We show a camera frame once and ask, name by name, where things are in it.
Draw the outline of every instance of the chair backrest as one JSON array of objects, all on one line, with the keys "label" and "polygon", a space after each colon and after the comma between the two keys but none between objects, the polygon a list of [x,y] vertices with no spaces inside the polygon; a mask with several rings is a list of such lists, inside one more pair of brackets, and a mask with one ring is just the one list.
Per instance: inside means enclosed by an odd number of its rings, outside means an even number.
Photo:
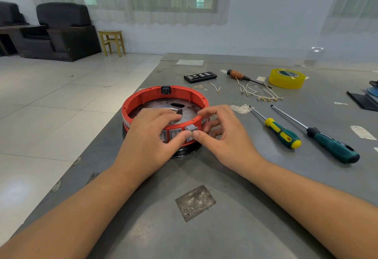
[{"label": "chair backrest", "polygon": [[37,17],[40,25],[47,25],[50,29],[92,25],[88,8],[83,4],[69,2],[39,4]]},{"label": "chair backrest", "polygon": [[0,26],[25,23],[19,6],[12,2],[0,1]]}]

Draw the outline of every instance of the fingernail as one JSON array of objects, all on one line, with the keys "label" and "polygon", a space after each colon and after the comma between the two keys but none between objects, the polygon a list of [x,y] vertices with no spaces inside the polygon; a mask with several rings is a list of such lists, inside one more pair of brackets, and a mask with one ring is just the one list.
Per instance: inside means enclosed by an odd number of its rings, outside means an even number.
[{"label": "fingernail", "polygon": [[192,132],[193,138],[194,138],[194,139],[197,139],[198,134],[199,134],[199,133],[198,133],[197,130],[193,131],[193,132]]}]

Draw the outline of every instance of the person's right hand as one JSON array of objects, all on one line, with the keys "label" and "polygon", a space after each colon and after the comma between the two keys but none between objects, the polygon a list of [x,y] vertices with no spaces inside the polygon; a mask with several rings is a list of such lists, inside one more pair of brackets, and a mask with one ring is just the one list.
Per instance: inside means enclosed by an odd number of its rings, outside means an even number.
[{"label": "person's right hand", "polygon": [[[264,161],[229,106],[208,107],[199,111],[198,115],[203,118],[217,115],[217,119],[205,124],[203,131],[194,131],[193,138],[207,147],[226,167],[245,177],[253,163]],[[220,128],[208,135],[211,128],[219,125]]]}]

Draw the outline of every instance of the finger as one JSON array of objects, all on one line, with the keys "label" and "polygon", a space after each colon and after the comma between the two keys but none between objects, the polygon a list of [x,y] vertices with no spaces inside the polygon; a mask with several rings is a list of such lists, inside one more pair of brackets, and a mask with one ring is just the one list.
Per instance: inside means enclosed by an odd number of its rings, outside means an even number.
[{"label": "finger", "polygon": [[236,118],[233,110],[231,110],[230,107],[227,105],[219,105],[204,108],[198,112],[198,115],[203,118],[208,118],[209,116],[217,115],[217,118],[220,120],[221,123]]},{"label": "finger", "polygon": [[220,125],[220,120],[219,119],[208,121],[205,124],[205,127],[203,127],[202,131],[204,131],[205,133],[209,133],[210,130],[211,130],[211,128],[217,127],[219,125]]},{"label": "finger", "polygon": [[223,134],[223,131],[222,129],[216,129],[216,130],[212,130],[211,133],[210,133],[210,136],[212,138],[216,138],[217,136],[220,136]]},{"label": "finger", "polygon": [[168,108],[146,108],[142,109],[138,116],[140,115],[140,118],[143,118],[145,120],[153,121],[154,119],[158,118],[161,115],[165,114],[172,114],[177,115],[177,113],[171,109]]},{"label": "finger", "polygon": [[154,127],[156,127],[159,132],[165,128],[169,122],[172,122],[172,121],[178,121],[180,120],[182,117],[182,115],[180,114],[163,114],[163,115],[160,115],[157,119],[155,119],[153,122],[154,122]]},{"label": "finger", "polygon": [[193,138],[203,144],[205,147],[207,147],[212,153],[216,152],[219,149],[219,145],[221,141],[216,140],[212,137],[210,137],[208,134],[200,131],[195,130],[193,131]]},{"label": "finger", "polygon": [[192,132],[189,130],[182,131],[178,133],[176,137],[174,137],[172,140],[170,140],[167,144],[164,144],[164,150],[166,152],[166,155],[173,156],[175,152],[182,146],[184,142],[186,142],[187,138],[192,135]]}]

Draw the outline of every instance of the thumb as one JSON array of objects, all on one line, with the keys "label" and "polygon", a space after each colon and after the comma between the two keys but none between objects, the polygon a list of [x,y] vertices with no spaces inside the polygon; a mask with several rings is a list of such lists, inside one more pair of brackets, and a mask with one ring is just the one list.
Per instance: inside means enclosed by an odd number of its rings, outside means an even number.
[{"label": "thumb", "polygon": [[176,137],[174,137],[166,144],[167,153],[171,154],[172,156],[191,135],[192,132],[188,130],[178,133]]},{"label": "thumb", "polygon": [[193,131],[193,138],[197,142],[203,144],[213,153],[219,144],[219,140],[216,140],[215,138],[210,137],[208,134],[206,134],[205,132],[202,132],[201,130]]}]

